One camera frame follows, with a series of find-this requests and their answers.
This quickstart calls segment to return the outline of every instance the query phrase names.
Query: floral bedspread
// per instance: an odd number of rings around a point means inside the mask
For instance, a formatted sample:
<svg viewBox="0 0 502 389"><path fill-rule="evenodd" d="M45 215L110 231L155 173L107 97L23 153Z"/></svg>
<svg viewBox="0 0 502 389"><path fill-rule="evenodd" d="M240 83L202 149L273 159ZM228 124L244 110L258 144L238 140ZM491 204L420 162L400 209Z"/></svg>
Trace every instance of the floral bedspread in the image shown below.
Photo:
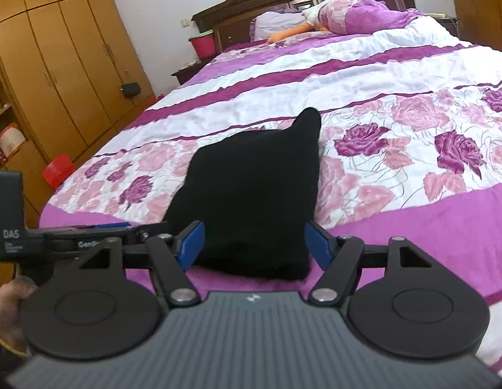
<svg viewBox="0 0 502 389"><path fill-rule="evenodd" d="M316 221L371 244L405 235L476 288L491 304L478 355L502 374L502 53L425 16L224 53L78 169L41 226L160 221L198 148L288 127L306 107L322 114ZM320 275L314 264L296 283L189 277L205 291L306 294Z"/></svg>

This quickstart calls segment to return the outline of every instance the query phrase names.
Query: stuffed toy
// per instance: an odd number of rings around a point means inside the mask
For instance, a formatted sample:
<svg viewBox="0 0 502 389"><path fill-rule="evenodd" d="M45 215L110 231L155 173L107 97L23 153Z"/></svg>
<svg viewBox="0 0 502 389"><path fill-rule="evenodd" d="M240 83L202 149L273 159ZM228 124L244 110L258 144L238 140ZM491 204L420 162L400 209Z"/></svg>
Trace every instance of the stuffed toy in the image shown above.
<svg viewBox="0 0 502 389"><path fill-rule="evenodd" d="M275 43L281 40L284 40L286 38L289 38L291 36L297 35L298 33L305 33L305 32L311 32L311 31L329 31L329 28L325 25L323 25L320 22L320 11L321 9L326 6L328 3L332 2L334 0L325 0L322 3L319 3L316 6L309 7L301 12L301 14L305 17L307 20L306 23L303 23L302 25L299 25L295 28L284 30L282 32L278 33L273 33L269 39L267 40L267 43ZM348 0L349 5L345 6L351 6L356 3L357 0Z"/></svg>

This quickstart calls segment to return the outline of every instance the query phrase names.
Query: hand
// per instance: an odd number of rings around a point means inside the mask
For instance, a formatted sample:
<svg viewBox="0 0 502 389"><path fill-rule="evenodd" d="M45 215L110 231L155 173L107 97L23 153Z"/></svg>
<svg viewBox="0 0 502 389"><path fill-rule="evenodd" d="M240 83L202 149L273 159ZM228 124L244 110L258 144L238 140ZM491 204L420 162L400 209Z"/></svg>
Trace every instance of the hand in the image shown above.
<svg viewBox="0 0 502 389"><path fill-rule="evenodd" d="M20 352L26 352L26 342L18 324L18 302L37 288L27 277L17 277L0 287L0 339Z"/></svg>

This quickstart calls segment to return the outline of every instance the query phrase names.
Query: wooden wardrobe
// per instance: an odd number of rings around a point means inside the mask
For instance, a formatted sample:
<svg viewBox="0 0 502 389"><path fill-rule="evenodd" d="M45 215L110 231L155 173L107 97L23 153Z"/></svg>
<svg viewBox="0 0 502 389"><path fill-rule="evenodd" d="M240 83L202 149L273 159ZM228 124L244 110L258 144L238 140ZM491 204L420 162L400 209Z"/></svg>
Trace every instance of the wooden wardrobe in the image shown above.
<svg viewBox="0 0 502 389"><path fill-rule="evenodd" d="M154 97L114 0L0 0L0 73L47 162L86 161Z"/></svg>
<svg viewBox="0 0 502 389"><path fill-rule="evenodd" d="M502 0L454 0L461 37L502 51Z"/></svg>

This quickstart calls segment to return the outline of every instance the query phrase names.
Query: red object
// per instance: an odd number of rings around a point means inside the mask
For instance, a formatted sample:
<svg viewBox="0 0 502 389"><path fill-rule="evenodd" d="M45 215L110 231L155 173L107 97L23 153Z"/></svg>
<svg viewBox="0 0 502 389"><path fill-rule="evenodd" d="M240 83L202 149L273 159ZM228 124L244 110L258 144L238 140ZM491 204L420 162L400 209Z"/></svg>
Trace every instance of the red object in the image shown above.
<svg viewBox="0 0 502 389"><path fill-rule="evenodd" d="M75 172L73 162L66 154L63 154L53 159L42 175L53 189L57 189L73 172Z"/></svg>
<svg viewBox="0 0 502 389"><path fill-rule="evenodd" d="M0 148L0 166L3 166L8 162L8 158L6 158L6 155L4 155L3 150Z"/></svg>
<svg viewBox="0 0 502 389"><path fill-rule="evenodd" d="M213 57L216 54L215 38L212 30L190 38L190 42L197 53L197 57L201 60Z"/></svg>
<svg viewBox="0 0 502 389"><path fill-rule="evenodd" d="M149 103L149 107L151 107L152 105L154 105L155 103L158 103L160 100L162 100L164 98L164 95L161 94L159 96L156 96L153 101L151 103Z"/></svg>

